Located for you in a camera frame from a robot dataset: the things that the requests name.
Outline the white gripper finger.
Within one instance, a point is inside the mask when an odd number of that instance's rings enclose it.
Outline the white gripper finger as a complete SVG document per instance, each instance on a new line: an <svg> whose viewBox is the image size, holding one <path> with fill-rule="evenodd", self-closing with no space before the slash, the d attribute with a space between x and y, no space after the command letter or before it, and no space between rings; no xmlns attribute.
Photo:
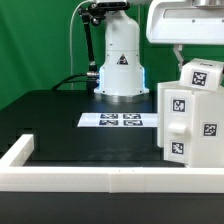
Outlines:
<svg viewBox="0 0 224 224"><path fill-rule="evenodd" d="M183 45L182 44L175 44L173 47L173 52L178 60L178 68L179 70L182 70L184 58L182 56L182 50L183 50Z"/></svg>

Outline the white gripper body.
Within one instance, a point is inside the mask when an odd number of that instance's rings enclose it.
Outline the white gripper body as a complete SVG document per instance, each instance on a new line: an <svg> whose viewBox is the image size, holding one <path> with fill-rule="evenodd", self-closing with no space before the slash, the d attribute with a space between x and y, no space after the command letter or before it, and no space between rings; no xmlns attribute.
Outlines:
<svg viewBox="0 0 224 224"><path fill-rule="evenodd" d="M224 45L224 0L153 0L150 43Z"/></svg>

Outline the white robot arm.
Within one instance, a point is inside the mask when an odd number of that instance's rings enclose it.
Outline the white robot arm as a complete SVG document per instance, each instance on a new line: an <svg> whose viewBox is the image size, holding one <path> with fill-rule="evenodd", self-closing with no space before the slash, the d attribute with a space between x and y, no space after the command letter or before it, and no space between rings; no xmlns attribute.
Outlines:
<svg viewBox="0 0 224 224"><path fill-rule="evenodd" d="M149 93L139 62L140 26L127 16L133 5L149 7L146 37L156 44L224 45L224 0L93 0L106 17L105 62L94 93L129 102Z"/></svg>

